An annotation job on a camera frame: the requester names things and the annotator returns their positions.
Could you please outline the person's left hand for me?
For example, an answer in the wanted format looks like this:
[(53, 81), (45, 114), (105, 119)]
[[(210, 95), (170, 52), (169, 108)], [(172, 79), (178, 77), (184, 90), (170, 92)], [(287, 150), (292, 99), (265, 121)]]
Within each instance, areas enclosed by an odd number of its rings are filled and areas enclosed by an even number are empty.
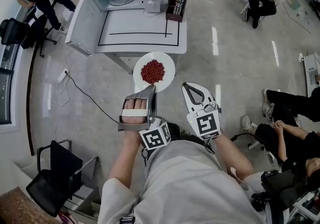
[[(124, 109), (146, 109), (146, 99), (129, 99), (126, 100)], [(124, 124), (142, 124), (145, 122), (145, 117), (140, 116), (122, 116)]]

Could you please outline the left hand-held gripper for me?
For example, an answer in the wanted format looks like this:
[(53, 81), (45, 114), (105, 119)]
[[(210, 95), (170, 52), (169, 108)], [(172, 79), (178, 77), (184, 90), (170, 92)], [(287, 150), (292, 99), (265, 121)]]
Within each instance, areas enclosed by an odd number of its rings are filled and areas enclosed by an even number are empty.
[[(126, 100), (146, 99), (146, 109), (124, 109)], [(142, 124), (124, 124), (122, 116), (145, 117)], [(171, 135), (167, 121), (157, 114), (156, 86), (149, 85), (140, 92), (127, 96), (124, 99), (121, 114), (118, 121), (119, 131), (138, 132), (147, 150), (155, 150), (166, 146), (171, 141)]]

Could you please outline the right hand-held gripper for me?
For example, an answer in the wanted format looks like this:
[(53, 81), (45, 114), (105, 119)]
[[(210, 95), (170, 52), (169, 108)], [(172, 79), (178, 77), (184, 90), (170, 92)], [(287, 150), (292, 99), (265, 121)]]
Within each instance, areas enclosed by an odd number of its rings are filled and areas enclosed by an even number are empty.
[[(221, 135), (220, 109), (211, 92), (193, 82), (184, 82), (181, 90), (189, 112), (186, 117), (196, 135), (203, 141)], [(196, 101), (192, 92), (199, 95), (201, 100)]]

